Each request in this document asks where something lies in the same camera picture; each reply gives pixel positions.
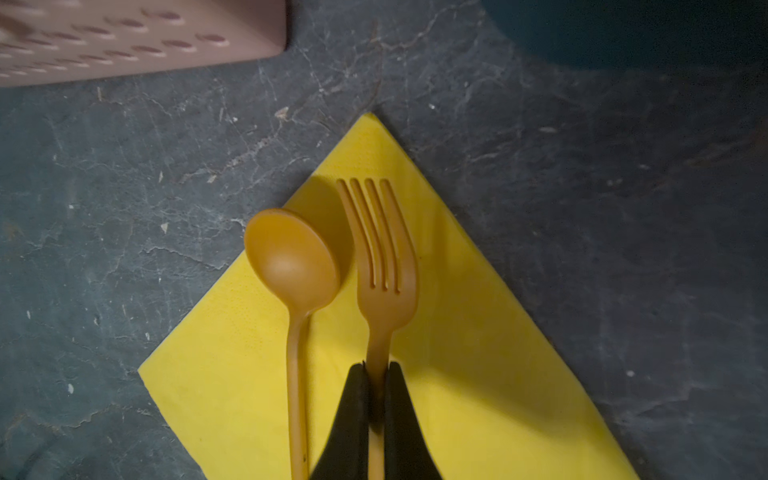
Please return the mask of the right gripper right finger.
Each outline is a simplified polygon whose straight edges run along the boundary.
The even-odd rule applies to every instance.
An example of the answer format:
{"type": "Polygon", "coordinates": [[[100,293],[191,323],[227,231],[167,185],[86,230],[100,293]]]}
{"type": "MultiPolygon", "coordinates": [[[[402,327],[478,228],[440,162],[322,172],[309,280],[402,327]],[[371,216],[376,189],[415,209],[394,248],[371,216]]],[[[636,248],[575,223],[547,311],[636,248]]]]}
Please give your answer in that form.
{"type": "Polygon", "coordinates": [[[397,362],[390,363],[385,381],[384,457],[386,480],[442,479],[426,445],[403,370],[397,362]]]}

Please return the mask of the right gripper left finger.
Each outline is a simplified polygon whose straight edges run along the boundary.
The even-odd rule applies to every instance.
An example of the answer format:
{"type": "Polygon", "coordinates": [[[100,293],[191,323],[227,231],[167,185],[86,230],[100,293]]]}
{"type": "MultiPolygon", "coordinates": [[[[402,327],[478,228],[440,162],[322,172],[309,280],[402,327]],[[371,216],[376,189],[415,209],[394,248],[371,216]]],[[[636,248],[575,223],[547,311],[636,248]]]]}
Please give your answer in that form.
{"type": "Polygon", "coordinates": [[[363,363],[349,369],[326,445],[311,479],[368,478],[369,380],[363,363]]]}

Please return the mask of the orange plastic fork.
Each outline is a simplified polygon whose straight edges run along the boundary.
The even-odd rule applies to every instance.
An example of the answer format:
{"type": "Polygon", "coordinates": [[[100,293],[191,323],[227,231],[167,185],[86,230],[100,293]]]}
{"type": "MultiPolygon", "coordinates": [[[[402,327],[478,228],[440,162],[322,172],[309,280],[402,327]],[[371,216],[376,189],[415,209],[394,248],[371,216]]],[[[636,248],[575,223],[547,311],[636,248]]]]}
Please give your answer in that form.
{"type": "Polygon", "coordinates": [[[368,477],[385,477],[384,391],[394,332],[414,317],[419,274],[414,246],[390,182],[338,180],[357,265],[357,303],[368,324],[368,477]]]}

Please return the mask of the orange plastic spoon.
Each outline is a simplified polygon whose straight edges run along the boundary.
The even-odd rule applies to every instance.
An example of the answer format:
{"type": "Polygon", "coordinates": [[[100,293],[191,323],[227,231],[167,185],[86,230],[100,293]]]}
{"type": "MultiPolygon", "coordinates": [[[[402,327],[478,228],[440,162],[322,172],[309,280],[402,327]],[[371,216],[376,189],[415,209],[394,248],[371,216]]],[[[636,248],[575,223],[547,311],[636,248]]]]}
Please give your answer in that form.
{"type": "Polygon", "coordinates": [[[338,262],[327,242],[298,214],[283,208],[248,222],[244,247],[264,286],[287,308],[288,435],[293,479],[309,477],[306,340],[310,318],[329,305],[341,286],[338,262]]]}

